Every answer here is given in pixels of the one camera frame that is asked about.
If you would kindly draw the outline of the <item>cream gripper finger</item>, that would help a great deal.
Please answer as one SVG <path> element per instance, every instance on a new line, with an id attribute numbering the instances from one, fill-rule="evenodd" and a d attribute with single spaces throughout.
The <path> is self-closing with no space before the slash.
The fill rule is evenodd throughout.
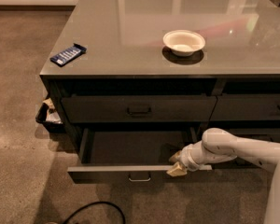
<path id="1" fill-rule="evenodd" d="M 170 163 L 176 163 L 177 161 L 179 161 L 180 153 L 181 153 L 181 151 L 177 151 L 174 155 L 172 155 L 169 158 L 169 162 Z"/>
<path id="2" fill-rule="evenodd" d="M 187 172 L 187 168 L 178 161 L 167 171 L 167 174 L 169 176 L 183 176 L 186 175 Z"/>

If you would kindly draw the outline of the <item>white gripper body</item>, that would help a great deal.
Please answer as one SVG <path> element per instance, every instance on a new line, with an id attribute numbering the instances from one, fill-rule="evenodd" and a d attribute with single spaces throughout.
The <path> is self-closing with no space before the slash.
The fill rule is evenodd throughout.
<path id="1" fill-rule="evenodd" d="M 207 164 L 205 148 L 201 142 L 188 145 L 180 151 L 178 160 L 189 171 L 195 172 Z"/>

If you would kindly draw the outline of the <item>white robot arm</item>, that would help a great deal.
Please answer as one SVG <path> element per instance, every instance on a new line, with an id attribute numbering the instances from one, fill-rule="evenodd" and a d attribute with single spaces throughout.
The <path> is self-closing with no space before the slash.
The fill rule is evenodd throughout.
<path id="1" fill-rule="evenodd" d="M 273 173 L 264 224 L 280 224 L 280 143 L 243 138 L 219 128 L 207 129 L 202 140 L 177 151 L 169 162 L 169 176 L 183 176 L 205 164 L 241 158 Z"/>

